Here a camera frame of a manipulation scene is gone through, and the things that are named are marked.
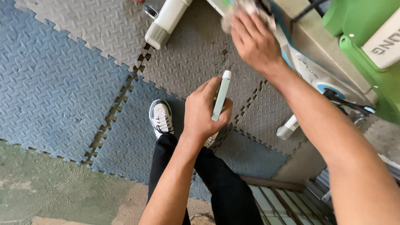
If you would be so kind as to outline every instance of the black pants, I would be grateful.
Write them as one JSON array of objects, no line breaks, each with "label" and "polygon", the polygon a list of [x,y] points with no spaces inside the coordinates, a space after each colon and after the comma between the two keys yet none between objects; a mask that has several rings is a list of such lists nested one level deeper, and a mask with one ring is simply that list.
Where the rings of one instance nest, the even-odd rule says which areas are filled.
[{"label": "black pants", "polygon": [[[161,135],[157,140],[150,171],[148,200],[167,167],[177,143],[174,135]],[[263,224],[249,186],[210,149],[206,147],[201,149],[194,168],[211,192],[211,206],[217,225]],[[189,224],[189,214],[186,209],[183,225]]]}]

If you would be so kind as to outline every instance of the white sneaker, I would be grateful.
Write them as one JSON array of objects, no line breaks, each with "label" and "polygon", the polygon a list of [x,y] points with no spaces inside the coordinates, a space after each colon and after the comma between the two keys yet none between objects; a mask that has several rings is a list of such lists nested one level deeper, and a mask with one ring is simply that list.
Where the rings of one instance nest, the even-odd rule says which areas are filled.
[{"label": "white sneaker", "polygon": [[209,138],[207,139],[206,143],[204,144],[204,147],[210,148],[210,146],[211,146],[212,144],[214,144],[215,139],[217,138],[217,135],[218,135],[218,132],[217,132],[216,134],[212,135],[211,137],[209,137]]},{"label": "white sneaker", "polygon": [[150,106],[149,118],[157,139],[162,134],[174,134],[171,107],[167,101],[162,99],[155,100]]}]

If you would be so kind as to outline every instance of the metal bar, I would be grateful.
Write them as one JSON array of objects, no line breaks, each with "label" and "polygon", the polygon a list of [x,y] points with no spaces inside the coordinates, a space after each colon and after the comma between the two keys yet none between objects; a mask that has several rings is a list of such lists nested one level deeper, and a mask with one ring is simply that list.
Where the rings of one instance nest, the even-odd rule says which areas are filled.
[{"label": "metal bar", "polygon": [[262,195],[264,196],[265,200],[267,200],[268,204],[270,205],[270,207],[272,208],[272,210],[274,212],[276,212],[276,214],[279,217],[279,220],[282,222],[283,225],[287,225],[286,222],[283,220],[283,218],[280,216],[279,212],[276,210],[275,206],[272,204],[272,202],[270,201],[270,199],[267,197],[267,195],[264,193],[264,191],[262,190],[262,188],[257,185],[258,189],[261,191]]},{"label": "metal bar", "polygon": [[300,210],[300,212],[306,217],[306,219],[312,224],[315,225],[311,219],[306,215],[306,213],[297,205],[297,203],[292,199],[292,197],[283,189],[283,192],[285,192],[286,196],[293,202],[293,204]]},{"label": "metal bar", "polygon": [[239,175],[242,180],[244,180],[248,185],[259,185],[263,187],[275,187],[275,188],[284,188],[287,190],[299,191],[303,192],[306,189],[306,186],[303,184],[284,182],[284,181],[276,181],[271,179],[252,177],[247,175]]},{"label": "metal bar", "polygon": [[297,196],[298,199],[308,208],[308,210],[312,213],[312,215],[321,222],[321,224],[325,224],[319,216],[315,214],[315,212],[307,205],[307,203],[297,194],[297,192],[293,191],[293,193]]},{"label": "metal bar", "polygon": [[283,207],[286,209],[286,211],[288,212],[289,216],[294,220],[294,222],[297,225],[304,225],[301,220],[299,219],[299,217],[294,213],[294,211],[290,208],[290,206],[288,205],[288,203],[283,199],[283,197],[279,194],[279,192],[271,187],[270,188],[271,191],[274,193],[274,195],[276,196],[276,198],[279,200],[279,202],[283,205]]},{"label": "metal bar", "polygon": [[260,204],[257,202],[256,198],[254,198],[254,201],[256,202],[256,205],[258,207],[258,209],[262,212],[262,214],[264,215],[265,220],[267,221],[268,225],[272,225],[271,222],[268,220],[268,217],[265,215],[264,210],[262,210]]}]

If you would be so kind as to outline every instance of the finger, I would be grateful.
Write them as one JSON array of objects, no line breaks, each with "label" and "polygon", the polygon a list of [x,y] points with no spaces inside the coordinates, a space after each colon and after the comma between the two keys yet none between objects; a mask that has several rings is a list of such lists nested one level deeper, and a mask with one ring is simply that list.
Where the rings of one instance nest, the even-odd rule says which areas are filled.
[{"label": "finger", "polygon": [[243,42],[251,41],[251,36],[247,31],[246,27],[243,25],[242,21],[235,15],[232,15],[230,20],[232,21],[232,26],[236,33],[243,40]]},{"label": "finger", "polygon": [[220,77],[220,76],[215,76],[215,77],[211,78],[210,82],[204,88],[202,93],[204,93],[208,96],[214,96],[215,92],[217,92],[217,89],[221,84],[221,81],[222,81],[222,77]]},{"label": "finger", "polygon": [[222,106],[221,114],[218,121],[227,123],[232,116],[233,102],[229,98],[225,98],[224,105]]},{"label": "finger", "polygon": [[204,88],[208,85],[208,83],[210,82],[210,80],[206,81],[204,84],[200,85],[199,88],[197,88],[194,92],[202,92],[204,90]]},{"label": "finger", "polygon": [[242,23],[244,24],[244,26],[246,27],[249,34],[251,35],[251,37],[254,39],[258,39],[261,36],[261,34],[258,31],[256,25],[254,24],[252,18],[250,18],[250,16],[248,14],[246,14],[242,11],[238,12],[238,16],[239,16],[240,20],[242,21]]},{"label": "finger", "polygon": [[232,40],[233,40],[233,43],[235,44],[236,48],[243,47],[243,40],[240,38],[240,36],[236,32],[235,28],[231,29],[230,34],[232,35]]},{"label": "finger", "polygon": [[261,19],[258,17],[258,15],[256,13],[253,13],[250,15],[250,17],[253,20],[253,23],[256,25],[257,30],[260,32],[260,34],[263,36],[268,35],[269,30],[266,27],[266,25],[261,21]]}]

